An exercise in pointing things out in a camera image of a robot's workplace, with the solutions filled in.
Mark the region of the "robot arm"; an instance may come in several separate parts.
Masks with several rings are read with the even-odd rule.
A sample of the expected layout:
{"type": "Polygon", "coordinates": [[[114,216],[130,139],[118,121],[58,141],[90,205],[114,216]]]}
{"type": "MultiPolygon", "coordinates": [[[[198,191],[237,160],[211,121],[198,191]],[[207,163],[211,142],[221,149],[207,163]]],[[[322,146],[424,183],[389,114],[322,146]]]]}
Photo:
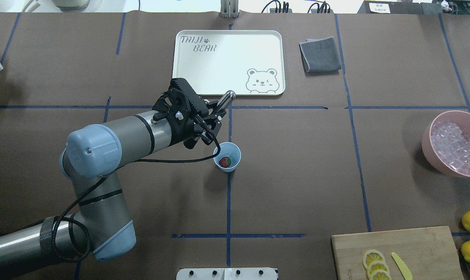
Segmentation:
{"type": "Polygon", "coordinates": [[[235,96],[229,90],[208,101],[186,79],[173,78],[151,110],[70,133],[59,164],[77,199],[60,215],[0,237],[0,280],[77,263],[90,254],[105,262],[131,250],[137,238],[118,169],[135,162],[165,163],[148,156],[180,142],[187,149],[198,140],[216,144],[213,155],[186,163],[218,156],[217,133],[235,96]]]}

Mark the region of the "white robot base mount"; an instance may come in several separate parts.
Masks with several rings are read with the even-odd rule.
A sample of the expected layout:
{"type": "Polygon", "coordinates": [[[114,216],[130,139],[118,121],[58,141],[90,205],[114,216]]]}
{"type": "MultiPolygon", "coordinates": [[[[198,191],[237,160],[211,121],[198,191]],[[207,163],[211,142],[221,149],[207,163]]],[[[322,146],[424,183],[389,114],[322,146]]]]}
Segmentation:
{"type": "Polygon", "coordinates": [[[180,269],[177,280],[278,280],[277,269],[256,268],[189,268],[180,269]]]}

